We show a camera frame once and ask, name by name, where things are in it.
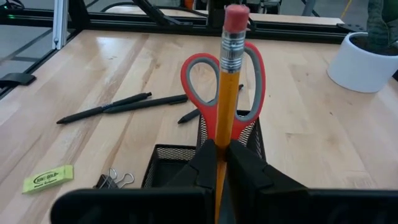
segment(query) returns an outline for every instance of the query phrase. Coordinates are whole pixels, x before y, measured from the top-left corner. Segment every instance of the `metal frame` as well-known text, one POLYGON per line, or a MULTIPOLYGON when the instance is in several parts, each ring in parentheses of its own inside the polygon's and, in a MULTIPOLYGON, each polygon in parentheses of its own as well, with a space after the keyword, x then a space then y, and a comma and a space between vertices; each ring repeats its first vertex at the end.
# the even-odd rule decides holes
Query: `metal frame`
MULTIPOLYGON (((88 12, 83 0, 69 0, 70 20, 67 27, 75 29, 75 32, 68 39, 70 40, 84 29, 204 36, 221 35, 220 15, 214 12, 223 11, 223 8, 220 9, 223 7, 222 4, 210 4, 208 17, 168 17, 159 13, 160 11, 157 8, 148 5, 145 0, 135 0, 134 2, 147 15, 88 12)), ((0 24, 53 27, 53 15, 53 11, 40 9, 1 10, 0 24)), ((264 21, 254 21, 254 23, 256 28, 247 31, 246 34, 249 39, 340 44, 350 32, 348 29, 332 25, 264 21)), ((40 59, 41 62, 35 63, 33 67, 40 66, 51 55, 53 54, 45 55, 40 59)), ((25 72, 32 72, 33 70, 35 68, 30 68, 25 72)))
POLYGON ((55 0, 52 48, 60 50, 67 44, 68 0, 55 0))

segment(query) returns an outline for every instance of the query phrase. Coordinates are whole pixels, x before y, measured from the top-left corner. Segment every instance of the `metal ferrule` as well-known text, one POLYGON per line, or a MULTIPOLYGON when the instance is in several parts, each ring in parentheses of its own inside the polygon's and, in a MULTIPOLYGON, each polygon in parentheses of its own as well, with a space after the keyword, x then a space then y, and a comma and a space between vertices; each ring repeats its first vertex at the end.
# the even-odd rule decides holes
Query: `metal ferrule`
POLYGON ((246 31, 236 34, 223 30, 221 36, 221 71, 236 73, 241 70, 246 31))

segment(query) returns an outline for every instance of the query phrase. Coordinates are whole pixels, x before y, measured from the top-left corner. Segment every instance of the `yellow eraser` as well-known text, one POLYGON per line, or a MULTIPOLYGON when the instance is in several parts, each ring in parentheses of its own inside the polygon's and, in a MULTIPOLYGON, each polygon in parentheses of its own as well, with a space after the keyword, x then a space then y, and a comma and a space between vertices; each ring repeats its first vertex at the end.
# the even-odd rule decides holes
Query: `yellow eraser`
POLYGON ((73 180, 73 166, 65 165, 24 180, 23 194, 32 194, 73 180))

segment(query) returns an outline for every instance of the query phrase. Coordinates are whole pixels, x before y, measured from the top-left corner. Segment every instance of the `floor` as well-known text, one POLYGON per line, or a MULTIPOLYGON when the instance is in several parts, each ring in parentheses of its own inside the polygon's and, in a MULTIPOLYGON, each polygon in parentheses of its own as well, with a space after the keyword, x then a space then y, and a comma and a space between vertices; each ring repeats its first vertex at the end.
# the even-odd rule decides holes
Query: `floor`
MULTIPOLYGON (((121 0, 84 0, 90 12, 121 0)), ((317 0, 314 10, 322 17, 341 17, 349 0, 317 0)), ((53 9, 53 1, 24 1, 26 8, 53 9)), ((157 5, 178 6, 179 0, 150 0, 157 5)), ((368 0, 352 0, 342 20, 345 23, 366 25, 368 0)), ((301 15, 301 0, 283 0, 281 14, 301 15)), ((23 72, 51 50, 52 30, 43 27, 0 26, 0 77, 11 72, 23 72)))

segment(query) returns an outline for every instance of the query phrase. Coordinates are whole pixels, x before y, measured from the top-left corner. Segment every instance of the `black pen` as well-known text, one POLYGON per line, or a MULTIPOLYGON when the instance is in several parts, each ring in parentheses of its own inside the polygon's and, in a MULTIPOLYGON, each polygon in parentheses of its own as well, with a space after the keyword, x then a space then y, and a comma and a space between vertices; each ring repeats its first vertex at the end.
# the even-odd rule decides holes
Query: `black pen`
POLYGON ((152 93, 140 93, 134 96, 130 96, 129 98, 123 99, 123 100, 118 100, 115 101, 113 103, 107 104, 107 105, 103 105, 103 106, 99 106, 90 110, 86 110, 86 111, 82 111, 80 113, 77 114, 73 114, 67 117, 62 118, 61 120, 57 121, 57 124, 68 124, 74 121, 78 121, 80 119, 83 118, 88 118, 90 116, 94 116, 97 114, 101 114, 104 110, 112 108, 114 106, 121 106, 121 105, 126 105, 129 103, 134 103, 137 101, 141 101, 144 100, 146 98, 148 98, 149 96, 152 96, 152 93))
MULTIPOLYGON (((242 88, 243 88, 243 84, 240 84, 239 85, 239 90, 241 90, 242 88)), ((196 118, 197 116, 199 116, 199 114, 200 114, 199 109, 195 109, 195 110, 187 113, 186 115, 184 115, 177 123, 178 124, 186 123, 186 122, 192 120, 193 118, 196 118)))
POLYGON ((137 103, 130 103, 128 105, 123 105, 123 106, 115 106, 109 109, 104 110, 104 113, 120 113, 120 112, 125 112, 125 111, 131 111, 131 110, 136 110, 136 109, 141 109, 141 108, 148 108, 150 106, 160 106, 160 105, 165 105, 165 104, 177 104, 177 103, 184 103, 187 102, 188 97, 183 94, 183 95, 177 95, 177 96, 170 96, 170 97, 165 97, 161 99, 156 99, 156 100, 147 100, 147 101, 142 101, 142 102, 137 102, 137 103))

